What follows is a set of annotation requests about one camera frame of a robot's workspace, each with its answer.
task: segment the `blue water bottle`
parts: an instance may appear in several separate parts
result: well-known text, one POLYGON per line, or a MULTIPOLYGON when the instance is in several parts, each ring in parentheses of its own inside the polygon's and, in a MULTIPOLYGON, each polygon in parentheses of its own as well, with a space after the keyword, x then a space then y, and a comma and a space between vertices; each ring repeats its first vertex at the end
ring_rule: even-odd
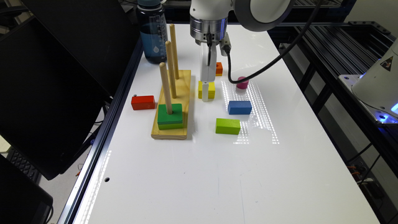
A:
POLYGON ((164 8, 160 0, 138 0, 137 19, 140 25, 145 58, 150 63, 167 60, 167 27, 164 8))

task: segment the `white tabletop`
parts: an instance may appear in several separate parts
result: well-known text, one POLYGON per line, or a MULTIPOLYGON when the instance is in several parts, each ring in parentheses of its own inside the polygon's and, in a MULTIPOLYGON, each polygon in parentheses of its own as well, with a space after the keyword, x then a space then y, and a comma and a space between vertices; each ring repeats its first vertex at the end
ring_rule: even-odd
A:
MULTIPOLYGON (((159 67, 143 56, 82 223, 379 223, 283 61, 236 91, 219 53, 224 75, 204 103, 200 48, 189 25, 176 31, 179 67, 192 71, 188 139, 152 139, 155 110, 132 110, 134 94, 159 99, 159 67), (252 114, 228 115, 229 100, 251 100, 252 114), (215 134, 216 118, 240 119, 240 134, 215 134)), ((267 32, 228 33, 235 80, 278 55, 267 32)))

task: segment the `pink object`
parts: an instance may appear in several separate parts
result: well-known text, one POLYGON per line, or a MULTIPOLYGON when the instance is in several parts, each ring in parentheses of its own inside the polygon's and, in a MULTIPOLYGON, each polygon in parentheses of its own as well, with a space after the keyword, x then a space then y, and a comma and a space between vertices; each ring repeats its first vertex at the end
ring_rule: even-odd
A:
POLYGON ((236 87, 238 87, 238 88, 240 88, 240 89, 242 89, 242 90, 245 90, 245 89, 248 88, 248 84, 249 84, 249 80, 246 81, 246 82, 242 82, 242 83, 236 84, 236 87))

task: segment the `black monitor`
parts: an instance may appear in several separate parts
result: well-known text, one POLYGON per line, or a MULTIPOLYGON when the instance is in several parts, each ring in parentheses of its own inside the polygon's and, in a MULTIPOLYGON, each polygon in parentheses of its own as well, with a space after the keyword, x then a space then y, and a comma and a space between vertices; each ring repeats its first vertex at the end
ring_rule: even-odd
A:
POLYGON ((83 152, 108 94, 34 17, 0 38, 0 135, 48 180, 83 152))
POLYGON ((0 177, 0 223, 45 223, 52 197, 3 156, 0 156, 0 177))
POLYGON ((0 38, 0 135, 51 180, 85 151, 139 29, 113 0, 23 2, 35 17, 0 38))

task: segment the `orange block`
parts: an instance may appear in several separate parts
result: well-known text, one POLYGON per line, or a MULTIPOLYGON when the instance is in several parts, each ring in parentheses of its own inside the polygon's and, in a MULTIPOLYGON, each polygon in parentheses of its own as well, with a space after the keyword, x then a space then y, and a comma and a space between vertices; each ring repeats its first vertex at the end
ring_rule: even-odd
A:
POLYGON ((223 64, 221 62, 217 62, 216 76, 223 76, 223 64))
POLYGON ((133 110, 155 109, 155 98, 154 96, 133 96, 131 106, 133 110))

